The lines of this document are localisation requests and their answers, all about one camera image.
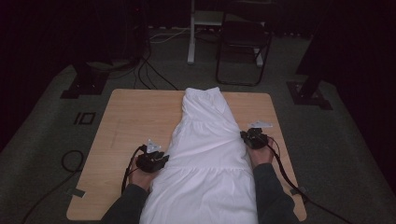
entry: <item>dark sleeve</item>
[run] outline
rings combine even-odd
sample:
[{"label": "dark sleeve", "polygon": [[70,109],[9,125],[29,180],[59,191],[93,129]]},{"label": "dark sleeve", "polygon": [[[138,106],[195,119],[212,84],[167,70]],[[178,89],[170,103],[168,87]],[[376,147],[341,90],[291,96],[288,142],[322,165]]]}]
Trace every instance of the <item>dark sleeve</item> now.
[{"label": "dark sleeve", "polygon": [[293,212],[294,200],[283,191],[273,165],[260,164],[254,168],[253,175],[259,223],[299,223]]},{"label": "dark sleeve", "polygon": [[128,185],[121,197],[111,205],[102,217],[101,223],[139,223],[148,196],[149,194],[137,185]]}]

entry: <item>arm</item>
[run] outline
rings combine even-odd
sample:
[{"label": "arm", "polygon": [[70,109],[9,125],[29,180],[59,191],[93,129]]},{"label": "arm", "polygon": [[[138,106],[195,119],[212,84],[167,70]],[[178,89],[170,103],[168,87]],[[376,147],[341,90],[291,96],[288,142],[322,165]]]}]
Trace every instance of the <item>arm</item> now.
[{"label": "arm", "polygon": [[139,186],[130,184],[121,197],[107,210],[101,223],[139,223],[140,214],[149,194]]},{"label": "arm", "polygon": [[[131,170],[136,169],[136,159]],[[101,223],[106,224],[137,224],[140,215],[149,196],[149,186],[158,172],[145,173],[140,169],[135,170],[128,176],[129,185],[113,205],[102,217]]]},{"label": "arm", "polygon": [[[274,143],[268,138],[268,145]],[[256,186],[256,204],[259,223],[299,223],[293,213],[294,201],[283,191],[277,179],[272,161],[274,154],[269,147],[247,148],[253,168]]]}]

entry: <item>chair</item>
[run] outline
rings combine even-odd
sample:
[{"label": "chair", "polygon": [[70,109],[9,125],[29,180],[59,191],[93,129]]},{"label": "chair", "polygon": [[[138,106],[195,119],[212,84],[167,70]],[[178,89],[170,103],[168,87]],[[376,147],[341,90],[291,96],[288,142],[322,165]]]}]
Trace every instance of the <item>chair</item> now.
[{"label": "chair", "polygon": [[[262,81],[273,32],[282,17],[280,5],[271,2],[237,0],[230,2],[223,14],[217,52],[216,80],[222,84],[256,86]],[[219,64],[223,45],[231,48],[249,48],[254,62],[264,52],[262,69],[255,82],[234,82],[220,79]]]}]

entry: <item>white garment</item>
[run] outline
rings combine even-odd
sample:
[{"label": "white garment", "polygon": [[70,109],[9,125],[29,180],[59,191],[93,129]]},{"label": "white garment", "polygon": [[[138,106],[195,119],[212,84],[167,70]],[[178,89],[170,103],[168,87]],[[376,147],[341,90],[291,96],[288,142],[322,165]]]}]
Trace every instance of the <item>white garment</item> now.
[{"label": "white garment", "polygon": [[245,144],[219,88],[188,88],[169,161],[154,179],[143,224],[258,223]]}]

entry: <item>stand base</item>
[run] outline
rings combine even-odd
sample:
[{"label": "stand base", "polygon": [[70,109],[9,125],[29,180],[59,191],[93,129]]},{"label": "stand base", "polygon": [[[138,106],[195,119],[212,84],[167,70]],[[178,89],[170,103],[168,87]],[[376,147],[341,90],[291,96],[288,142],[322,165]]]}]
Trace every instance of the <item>stand base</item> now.
[{"label": "stand base", "polygon": [[293,102],[296,105],[318,105],[323,110],[332,110],[332,106],[329,101],[325,100],[320,93],[320,90],[316,90],[310,98],[302,97],[300,95],[300,89],[304,83],[299,82],[286,82],[293,98]]},{"label": "stand base", "polygon": [[100,95],[106,85],[109,73],[97,74],[92,84],[80,85],[78,76],[73,80],[69,90],[64,91],[61,99],[77,99],[80,95]]}]

